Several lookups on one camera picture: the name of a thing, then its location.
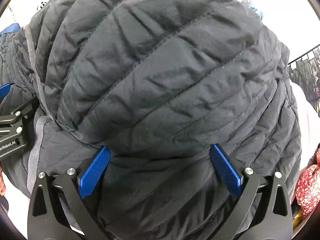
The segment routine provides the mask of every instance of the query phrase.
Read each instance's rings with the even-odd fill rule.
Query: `black puffer jacket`
[[[279,170],[293,191],[301,147],[288,56],[234,0],[51,0],[1,43],[1,84],[14,86],[0,113],[41,102],[33,148],[4,171],[29,196],[38,172],[64,173],[107,145],[96,203],[106,230],[206,239],[235,201],[211,145],[258,173]]]

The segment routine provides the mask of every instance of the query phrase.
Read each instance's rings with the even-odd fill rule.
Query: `blue fabric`
[[[260,19],[263,20],[264,17],[264,13],[262,11],[260,11],[259,9],[255,8],[255,6],[253,4],[249,4],[248,7],[253,10],[254,12],[256,12],[259,16]]]
[[[21,27],[19,23],[13,23],[9,27],[6,27],[2,32],[0,32],[0,43],[1,43],[1,36],[3,34],[17,32],[18,30],[20,30],[20,28]]]

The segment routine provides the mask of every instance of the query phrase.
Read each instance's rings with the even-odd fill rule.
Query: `jacket seam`
[[[62,161],[64,161],[66,158],[70,157],[71,155],[75,154],[77,151],[81,150],[85,148],[85,146],[80,146],[80,147],[76,147],[76,149],[73,149],[71,152],[69,152],[68,154],[66,154],[62,159],[58,160],[55,164],[51,164],[49,166],[46,167],[46,169],[49,169],[53,166],[56,166],[58,164],[60,164]]]
[[[71,70],[73,69],[73,66],[74,66],[75,63],[76,63],[76,60],[77,60],[78,57],[80,56],[80,54],[81,54],[82,50],[84,49],[85,45],[87,44],[87,42],[89,41],[89,39],[92,37],[92,35],[94,34],[94,32],[97,30],[97,28],[98,28],[98,27],[101,25],[101,23],[104,22],[104,20],[113,12],[113,10],[114,10],[120,3],[122,3],[123,1],[124,1],[124,0],[120,0],[119,2],[117,2],[117,3],[114,5],[114,7],[113,7],[110,11],[108,11],[108,12],[106,13],[106,15],[101,19],[100,22],[98,22],[98,24],[95,26],[95,28],[93,29],[93,31],[90,33],[90,35],[88,36],[88,39],[86,40],[86,42],[85,42],[85,43],[82,45],[82,47],[80,48],[77,57],[74,59],[72,65],[71,65],[71,66],[69,67],[69,69],[68,69],[67,76],[63,79],[64,85],[63,85],[63,88],[62,88],[62,90],[61,90],[60,99],[59,99],[58,107],[57,107],[57,112],[59,111],[59,108],[60,108],[60,105],[61,105],[63,92],[64,92],[64,90],[65,90],[65,88],[66,88],[66,85],[67,85],[67,80],[68,80],[68,78],[69,78],[69,76],[70,76],[70,73],[71,73]]]
[[[151,195],[153,195],[161,185],[163,185],[165,182],[167,182],[169,179],[172,178],[173,174],[177,174],[178,172],[181,172],[187,168],[189,168],[191,165],[194,165],[195,163],[198,163],[199,161],[203,160],[206,157],[203,157],[195,162],[192,163],[188,163],[184,168],[182,168],[181,170],[175,171],[174,173],[170,174],[170,176],[168,176],[164,181],[162,181],[151,193],[149,193],[147,196],[145,196],[142,200],[139,200],[137,203],[135,203],[133,206],[129,207],[127,210],[124,210],[117,218],[113,219],[112,221],[110,221],[109,223],[106,223],[106,226],[111,225],[111,223],[117,221],[118,219],[121,218],[121,216],[123,216],[126,212],[128,212],[129,210],[132,210],[134,207],[136,207],[137,205],[141,204],[144,200],[146,200],[147,198],[149,198]]]
[[[226,98],[226,99],[223,100],[220,104],[218,104],[216,107],[221,106],[221,105],[222,105],[223,103],[225,103],[227,100],[230,100],[230,99],[233,98],[234,96],[237,96],[237,95],[240,93],[240,91],[239,91],[237,94],[233,94],[233,95],[231,95],[229,98]],[[219,132],[219,131],[222,130],[223,128],[225,128],[225,127],[227,127],[228,125],[234,123],[234,122],[237,120],[237,118],[238,118],[239,116],[241,116],[243,113],[244,113],[244,112],[242,112],[241,114],[239,114],[235,119],[231,120],[229,123],[227,123],[227,124],[224,125],[223,127],[215,130],[215,131],[214,131],[210,136],[208,136],[206,139],[204,139],[203,141],[201,141],[200,143],[198,143],[198,144],[195,145],[194,147],[190,148],[189,151],[192,150],[192,149],[194,149],[194,148],[196,148],[196,147],[199,146],[200,144],[204,143],[206,140],[208,140],[209,138],[211,138],[212,136],[214,136],[215,134],[217,134],[217,132]],[[158,142],[158,143],[156,143],[156,144],[154,144],[154,145],[152,145],[152,146],[149,146],[148,148],[143,149],[143,150],[141,150],[141,151],[145,151],[145,150],[148,150],[148,149],[153,148],[153,147],[158,147],[159,145],[163,144],[163,143],[164,143],[167,139],[169,139],[170,137],[178,134],[179,132],[183,131],[184,129],[190,127],[191,125],[193,125],[193,124],[201,121],[202,119],[208,117],[210,114],[212,114],[212,111],[210,111],[210,112],[207,113],[206,115],[200,117],[199,119],[195,120],[194,122],[190,123],[189,125],[183,127],[182,129],[180,129],[179,131],[173,133],[172,135],[168,136],[168,137],[165,138],[163,141]]]
[[[268,105],[266,106],[266,108],[264,109],[263,113],[261,114],[261,116],[259,117],[259,119],[256,122],[256,125],[254,127],[252,127],[252,129],[250,130],[249,134],[254,130],[254,128],[257,126],[257,123],[261,120],[262,116],[264,115],[264,113],[266,112],[266,110],[268,109]],[[241,142],[236,143],[236,147],[232,150],[232,152],[230,153],[230,156],[232,156],[232,154],[234,153],[234,151],[246,140],[247,138],[243,139]]]
[[[205,14],[191,20],[190,22],[188,22],[187,24],[183,25],[182,27],[180,27],[178,30],[176,30],[174,33],[170,33],[168,34],[165,38],[161,39],[158,44],[156,44],[154,46],[154,48],[148,52],[148,54],[145,55],[145,57],[143,59],[141,59],[139,62],[137,62],[136,64],[134,64],[126,73],[126,75],[122,78],[120,78],[115,84],[112,85],[112,87],[106,92],[104,93],[99,100],[97,101],[97,103],[89,110],[89,112],[84,116],[84,118],[82,119],[82,121],[79,123],[78,127],[81,126],[81,124],[87,119],[87,117],[90,115],[90,113],[92,111],[95,110],[95,108],[100,104],[100,102],[110,94],[110,92],[120,83],[122,82],[125,78],[127,78],[130,73],[132,73],[132,71],[138,66],[140,65],[144,60],[146,60],[153,52],[155,52],[157,49],[159,49],[168,39],[172,38],[173,36],[177,35],[178,33],[180,33],[182,30],[184,30],[185,28],[189,27],[190,25],[192,25],[194,22],[196,22],[197,20],[211,14],[212,12],[206,12]]]
[[[185,239],[186,239],[188,236],[190,236],[191,234],[194,234],[194,233],[200,231],[201,229],[203,229],[204,226],[205,226],[206,224],[210,223],[210,222],[214,219],[214,217],[216,216],[216,214],[221,211],[221,209],[224,207],[225,203],[226,203],[230,198],[231,198],[231,195],[228,195],[228,196],[223,200],[221,206],[218,207],[218,209],[217,209],[204,223],[202,223],[202,225],[200,225],[197,229],[193,230],[191,233],[189,233],[188,235],[186,235],[186,236],[185,236],[184,238],[182,238],[181,240],[185,240]]]
[[[297,119],[297,116],[295,116],[294,121],[297,121],[297,123],[299,123],[299,122],[298,122],[298,119]],[[293,130],[294,130],[294,123],[293,123],[293,125],[292,125],[291,130],[290,130],[290,134],[292,134],[292,132],[293,132]],[[286,149],[286,148],[288,147],[288,145],[290,144],[291,140],[292,140],[292,137],[289,137],[288,141],[286,142],[286,144],[285,144],[285,146],[284,146],[284,149]],[[279,156],[279,158],[278,158],[278,160],[277,160],[277,162],[276,162],[276,167],[278,166],[279,161],[280,161],[281,158],[283,158],[283,157],[284,157],[283,154]]]
[[[182,209],[187,203],[189,203],[189,202],[192,200],[192,198],[193,198],[195,195],[197,195],[197,194],[200,192],[200,190],[202,190],[202,189],[204,188],[204,186],[206,186],[206,184],[208,183],[208,181],[209,181],[210,179],[212,179],[212,177],[213,177],[214,175],[215,175],[215,173],[213,172],[212,175],[210,176],[210,178],[208,178],[207,181],[203,184],[203,186],[202,186],[196,193],[194,193],[194,195],[193,195],[180,209]],[[148,232],[151,232],[151,231],[157,229],[158,227],[162,226],[164,223],[166,223],[166,222],[169,221],[171,218],[173,218],[174,216],[176,216],[177,213],[173,214],[173,215],[170,216],[168,219],[166,219],[165,221],[161,222],[161,224],[159,224],[159,225],[157,225],[156,227],[152,228],[152,229],[149,230]],[[133,236],[130,236],[130,237],[124,239],[124,240],[129,240],[129,239],[132,239],[132,238],[134,238],[134,237],[141,236],[141,235],[143,235],[143,234],[145,234],[145,233],[146,233],[146,232],[144,232],[144,233],[138,233],[138,234],[135,234],[135,235],[133,235]]]
[[[285,98],[284,98],[283,103],[281,104],[281,108],[280,108],[280,109],[283,108],[284,103],[285,103]],[[268,136],[268,138],[266,138],[264,145],[263,145],[262,148],[260,149],[259,153],[258,153],[257,156],[255,157],[255,159],[253,160],[253,162],[250,164],[250,166],[259,158],[259,156],[260,156],[261,152],[263,151],[263,149],[269,144],[270,137],[271,137],[271,136],[273,135],[273,133],[275,132],[276,126],[277,126],[277,124],[278,124],[278,122],[279,122],[279,119],[280,119],[280,115],[281,115],[281,111],[279,112],[279,115],[278,115],[278,117],[277,117],[277,121],[276,121],[276,123],[275,123],[272,131],[269,133],[269,136]]]
[[[139,120],[137,120],[130,128],[126,128],[126,129],[120,131],[120,132],[117,133],[116,135],[107,138],[107,140],[110,140],[110,139],[114,138],[115,136],[117,136],[117,135],[119,135],[119,134],[121,134],[121,133],[123,133],[123,132],[125,132],[125,131],[127,131],[127,130],[129,130],[129,129],[132,129],[132,128],[135,127],[137,124],[139,124],[142,120],[144,120],[146,117],[148,117],[150,114],[152,114],[152,113],[155,112],[156,110],[160,109],[162,106],[167,105],[169,102],[171,102],[172,100],[174,100],[176,97],[180,96],[182,93],[184,93],[184,92],[186,92],[187,90],[191,89],[192,87],[198,85],[203,79],[205,79],[206,77],[208,77],[208,76],[210,76],[211,74],[213,74],[216,70],[219,70],[221,67],[223,67],[223,66],[225,66],[226,64],[229,64],[230,62],[232,62],[233,60],[235,60],[239,54],[243,53],[246,49],[249,49],[251,46],[253,46],[253,44],[250,45],[250,46],[247,47],[247,48],[244,48],[241,52],[239,52],[237,55],[235,55],[235,57],[233,57],[231,60],[229,60],[228,62],[222,63],[221,65],[217,66],[215,69],[213,69],[212,71],[210,71],[208,74],[206,74],[206,75],[204,75],[203,77],[201,77],[197,82],[195,82],[195,83],[191,84],[190,86],[186,87],[186,88],[183,89],[181,92],[179,92],[178,94],[174,95],[172,98],[169,98],[166,102],[164,102],[163,104],[159,105],[158,107],[156,107],[155,109],[153,109],[152,111],[150,111],[149,113],[147,113],[145,116],[143,116],[142,118],[140,118]]]

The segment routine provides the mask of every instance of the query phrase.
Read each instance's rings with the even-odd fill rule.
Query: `fence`
[[[290,62],[287,69],[320,116],[320,44]]]

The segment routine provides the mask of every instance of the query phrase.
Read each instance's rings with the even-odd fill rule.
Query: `red patterned fabric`
[[[320,201],[320,148],[316,152],[317,164],[310,166],[301,176],[296,189],[296,198],[305,218]]]

